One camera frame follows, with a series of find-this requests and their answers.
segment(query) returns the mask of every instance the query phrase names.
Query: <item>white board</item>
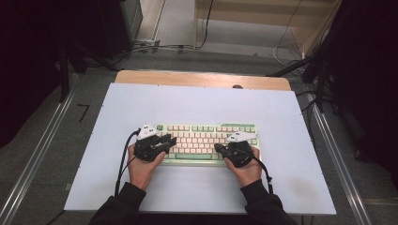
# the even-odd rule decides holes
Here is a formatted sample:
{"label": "white board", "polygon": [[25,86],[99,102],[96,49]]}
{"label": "white board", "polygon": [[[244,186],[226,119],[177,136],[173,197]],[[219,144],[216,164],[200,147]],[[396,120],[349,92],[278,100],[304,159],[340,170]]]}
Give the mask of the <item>white board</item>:
{"label": "white board", "polygon": [[[261,158],[284,210],[336,214],[293,92],[125,83],[109,87],[65,210],[98,210],[114,194],[126,139],[144,123],[256,124]],[[121,187],[128,179],[125,172]],[[226,168],[160,166],[146,192],[141,211],[245,213]]]}

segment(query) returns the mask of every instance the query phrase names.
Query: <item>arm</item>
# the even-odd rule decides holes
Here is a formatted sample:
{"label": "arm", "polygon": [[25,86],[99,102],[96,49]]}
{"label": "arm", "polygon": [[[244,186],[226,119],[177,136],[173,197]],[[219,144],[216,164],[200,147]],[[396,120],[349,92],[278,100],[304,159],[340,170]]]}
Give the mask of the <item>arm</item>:
{"label": "arm", "polygon": [[129,147],[130,182],[125,183],[120,193],[109,197],[108,201],[97,211],[89,225],[132,224],[139,216],[139,207],[146,195],[146,188],[156,167],[161,164],[165,153],[160,153],[153,162],[134,159],[134,145]]}
{"label": "arm", "polygon": [[[252,147],[258,158],[260,151]],[[235,174],[241,186],[241,191],[247,201],[246,212],[261,224],[290,225],[297,224],[284,210],[277,195],[268,194],[261,180],[262,168],[255,160],[242,168],[235,168],[232,162],[225,158],[228,169]]]}

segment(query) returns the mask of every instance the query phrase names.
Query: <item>black sleeve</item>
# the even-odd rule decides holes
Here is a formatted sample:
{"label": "black sleeve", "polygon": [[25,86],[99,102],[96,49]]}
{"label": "black sleeve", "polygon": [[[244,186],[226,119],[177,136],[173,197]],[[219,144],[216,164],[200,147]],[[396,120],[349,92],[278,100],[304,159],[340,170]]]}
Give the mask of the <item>black sleeve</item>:
{"label": "black sleeve", "polygon": [[133,224],[139,216],[138,210],[145,195],[145,191],[126,182],[116,197],[109,197],[102,205],[89,225]]}
{"label": "black sleeve", "polygon": [[297,224],[288,216],[277,195],[268,194],[262,180],[257,180],[240,189],[246,198],[246,212],[261,224],[290,225]]}

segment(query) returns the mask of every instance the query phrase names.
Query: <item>keyboard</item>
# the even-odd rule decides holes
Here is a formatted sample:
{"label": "keyboard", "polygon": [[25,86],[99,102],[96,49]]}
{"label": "keyboard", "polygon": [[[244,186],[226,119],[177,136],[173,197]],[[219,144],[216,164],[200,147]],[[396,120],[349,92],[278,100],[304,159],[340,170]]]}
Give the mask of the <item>keyboard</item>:
{"label": "keyboard", "polygon": [[[187,125],[157,124],[159,135],[171,134],[176,145],[170,148],[161,165],[179,166],[225,166],[214,143],[228,144],[226,138],[237,131],[257,134],[254,124]],[[259,149],[258,139],[248,143]]]}

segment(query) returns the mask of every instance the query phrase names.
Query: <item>gray floor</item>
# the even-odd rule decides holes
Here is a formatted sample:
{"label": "gray floor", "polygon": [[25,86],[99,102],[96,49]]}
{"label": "gray floor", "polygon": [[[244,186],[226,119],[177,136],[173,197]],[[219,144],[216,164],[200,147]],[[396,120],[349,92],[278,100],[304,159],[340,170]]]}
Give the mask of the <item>gray floor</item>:
{"label": "gray floor", "polygon": [[[211,71],[262,76],[281,69],[280,64],[271,58],[194,51],[180,53],[171,50],[135,52],[126,56],[118,66],[124,69]],[[98,67],[79,76],[80,82],[76,85],[76,92],[67,113],[12,224],[45,224],[63,209],[69,194],[64,186],[73,182],[108,85],[115,79],[115,75],[116,72]],[[295,92],[306,90],[306,85],[300,81],[297,72],[296,75],[288,74],[286,77]],[[32,115],[18,136],[0,149],[1,203],[7,199],[13,184],[35,150],[58,106],[59,95],[59,89],[55,90]],[[298,102],[304,108],[309,100],[302,96],[298,97]],[[85,108],[78,104],[90,105],[81,122]],[[325,110],[331,131],[365,202],[371,221],[374,224],[397,224],[398,204],[383,201],[398,197],[398,191],[393,187],[389,174],[376,164],[356,161],[354,155],[357,149],[342,118],[332,113],[329,104],[325,104]],[[318,159],[337,210],[336,216],[315,217],[314,224],[356,224],[342,182],[314,118],[311,128],[315,136]],[[92,216],[93,212],[67,212],[55,224],[87,224]],[[310,219],[305,218],[306,224],[310,223]]]}

